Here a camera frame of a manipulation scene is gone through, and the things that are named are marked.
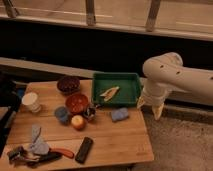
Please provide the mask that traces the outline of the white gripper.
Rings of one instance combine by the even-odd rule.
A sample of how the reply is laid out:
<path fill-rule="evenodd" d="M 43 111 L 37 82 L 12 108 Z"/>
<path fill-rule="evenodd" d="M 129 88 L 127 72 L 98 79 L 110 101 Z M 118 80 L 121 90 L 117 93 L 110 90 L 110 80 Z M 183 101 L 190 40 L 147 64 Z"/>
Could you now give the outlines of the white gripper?
<path fill-rule="evenodd" d="M 154 118 L 159 120 L 164 108 L 163 103 L 170 93 L 171 90 L 168 86 L 147 79 L 142 89 L 142 96 L 138 98 L 136 107 L 141 109 L 145 102 L 152 105 Z"/>

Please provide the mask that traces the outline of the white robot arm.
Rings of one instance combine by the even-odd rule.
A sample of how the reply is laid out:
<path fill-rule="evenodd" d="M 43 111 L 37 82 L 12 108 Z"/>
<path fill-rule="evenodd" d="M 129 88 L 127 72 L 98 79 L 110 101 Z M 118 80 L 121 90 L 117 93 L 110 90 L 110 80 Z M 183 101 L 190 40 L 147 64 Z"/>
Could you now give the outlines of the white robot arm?
<path fill-rule="evenodd" d="M 202 102 L 213 106 L 213 71 L 183 66 L 182 57 L 175 52 L 147 59 L 142 66 L 146 76 L 137 107 L 148 104 L 154 118 L 159 120 L 164 102 L 174 87 L 192 93 Z"/>

